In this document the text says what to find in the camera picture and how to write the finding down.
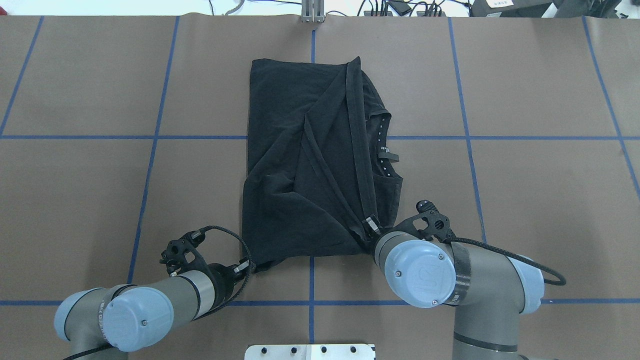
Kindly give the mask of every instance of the white label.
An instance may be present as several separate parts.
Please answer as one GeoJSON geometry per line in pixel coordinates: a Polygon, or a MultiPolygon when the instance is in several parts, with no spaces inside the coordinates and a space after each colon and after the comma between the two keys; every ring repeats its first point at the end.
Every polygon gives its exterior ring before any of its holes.
{"type": "Polygon", "coordinates": [[[513,0],[486,0],[490,8],[503,8],[505,6],[513,5],[513,0]]]}

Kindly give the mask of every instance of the robotic arm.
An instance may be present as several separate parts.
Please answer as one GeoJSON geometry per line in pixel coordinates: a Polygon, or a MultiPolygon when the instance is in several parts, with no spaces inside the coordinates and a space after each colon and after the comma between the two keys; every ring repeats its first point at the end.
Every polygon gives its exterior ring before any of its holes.
{"type": "Polygon", "coordinates": [[[54,317],[58,336],[71,342],[74,356],[83,360],[124,360],[128,352],[151,346],[171,330],[213,314],[235,299],[244,288],[253,261],[244,241],[217,226],[203,227],[171,241],[160,263],[170,277],[153,284],[123,284],[111,289],[95,288],[65,299],[54,317]],[[239,264],[207,264],[196,247],[205,232],[219,229],[243,243],[248,258],[239,264]],[[194,260],[187,261],[192,253],[194,260]],[[244,279],[232,296],[234,286],[244,279]]]}
{"type": "Polygon", "coordinates": [[[533,359],[518,354],[520,314],[535,312],[545,283],[564,285],[564,277],[528,258],[457,238],[429,201],[416,207],[418,215],[382,234],[375,246],[374,261],[394,293],[416,307],[456,307],[454,360],[533,359]],[[420,218],[423,230],[413,225],[420,218]],[[432,237],[440,243],[425,240],[432,237]],[[559,280],[544,279],[541,269],[559,280]]]}

